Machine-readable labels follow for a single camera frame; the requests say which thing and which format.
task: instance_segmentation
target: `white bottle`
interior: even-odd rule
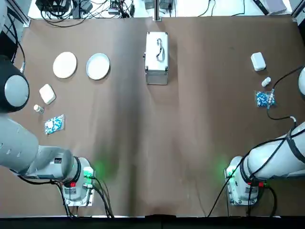
[[[43,107],[41,107],[41,106],[39,106],[39,105],[37,105],[37,104],[34,105],[34,110],[35,110],[36,112],[38,112],[38,113],[41,113],[41,114],[44,112]]]
[[[266,87],[270,82],[271,82],[271,78],[267,77],[266,79],[264,79],[264,81],[262,81],[262,86]]]

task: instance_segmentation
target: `brown table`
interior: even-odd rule
[[[145,84],[147,31],[169,33],[167,86]],[[265,77],[275,82],[305,62],[297,24],[286,16],[88,20],[68,29],[32,20],[22,44],[30,99],[11,117],[41,145],[66,147],[88,158],[109,186],[115,215],[128,216],[206,215],[230,160],[290,128],[290,121],[272,121],[255,106],[254,90],[263,90]],[[63,51],[78,59],[76,74],[66,80],[52,71]],[[85,71],[96,52],[111,61],[111,71],[101,81],[90,80]],[[253,70],[254,52],[263,53],[267,70]],[[20,63],[19,53],[16,65]],[[297,76],[279,84],[272,114],[294,115],[302,122],[305,103]],[[33,105],[43,104],[38,90],[46,83],[57,98],[39,116]],[[66,115],[65,130],[46,136],[43,122],[61,114]],[[1,215],[65,214],[56,187],[28,185],[5,168],[0,173]],[[279,200],[278,215],[305,214],[303,179],[270,183]],[[225,200],[223,194],[212,215],[226,216]],[[271,209],[272,196],[266,192],[253,215],[268,215]],[[93,207],[79,213],[104,214],[98,196]],[[245,208],[230,207],[230,214],[245,215]]]

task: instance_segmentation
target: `white plate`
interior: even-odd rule
[[[104,78],[110,68],[110,61],[103,53],[96,53],[89,58],[86,66],[87,75],[93,80]]]
[[[72,52],[59,54],[53,63],[54,74],[61,79],[66,79],[73,75],[77,67],[77,60]]]

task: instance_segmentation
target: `blue bag of pills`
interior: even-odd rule
[[[255,103],[257,107],[267,107],[268,99],[271,92],[259,92],[255,91]],[[275,105],[275,99],[272,98],[271,106]]]
[[[44,123],[44,133],[46,135],[52,134],[55,131],[62,130],[65,127],[65,115],[49,119]]]

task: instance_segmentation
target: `white box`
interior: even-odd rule
[[[54,99],[56,98],[56,95],[53,91],[53,89],[51,88],[50,85],[46,84],[44,85],[40,90],[39,93],[43,99],[43,101],[45,102],[45,104],[50,104],[54,101]]]
[[[266,68],[266,63],[261,52],[253,53],[251,56],[251,61],[256,71],[260,71]]]
[[[167,85],[168,49],[168,34],[166,32],[147,32],[144,54],[147,84]]]

